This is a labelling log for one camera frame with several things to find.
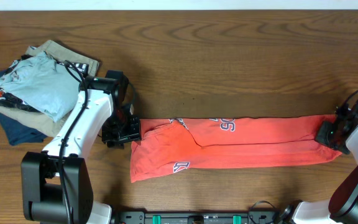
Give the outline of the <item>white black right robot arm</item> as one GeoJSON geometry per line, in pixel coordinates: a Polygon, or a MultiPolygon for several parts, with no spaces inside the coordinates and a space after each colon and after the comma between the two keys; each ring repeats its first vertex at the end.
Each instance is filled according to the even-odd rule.
{"type": "Polygon", "coordinates": [[[300,202],[285,223],[358,223],[358,100],[352,108],[344,104],[333,122],[325,121],[315,141],[330,149],[351,154],[356,168],[336,189],[332,197],[319,202],[300,202]]]}

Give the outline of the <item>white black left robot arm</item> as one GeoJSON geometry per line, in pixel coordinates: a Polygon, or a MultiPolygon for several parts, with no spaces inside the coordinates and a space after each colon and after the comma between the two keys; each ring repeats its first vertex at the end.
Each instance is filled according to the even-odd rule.
{"type": "Polygon", "coordinates": [[[112,223],[111,206],[94,200],[86,158],[98,136],[107,147],[141,138],[132,103],[124,104],[128,78],[110,70],[87,76],[76,105],[42,152],[21,162],[24,217],[39,223],[112,223]]]}

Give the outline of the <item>red orange t-shirt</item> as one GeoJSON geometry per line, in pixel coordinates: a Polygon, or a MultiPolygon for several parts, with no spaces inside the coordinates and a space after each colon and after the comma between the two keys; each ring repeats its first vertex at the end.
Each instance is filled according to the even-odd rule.
{"type": "Polygon", "coordinates": [[[131,144],[131,182],[186,169],[237,169],[327,163],[341,152],[314,139],[333,115],[297,118],[142,119],[131,144]]]}

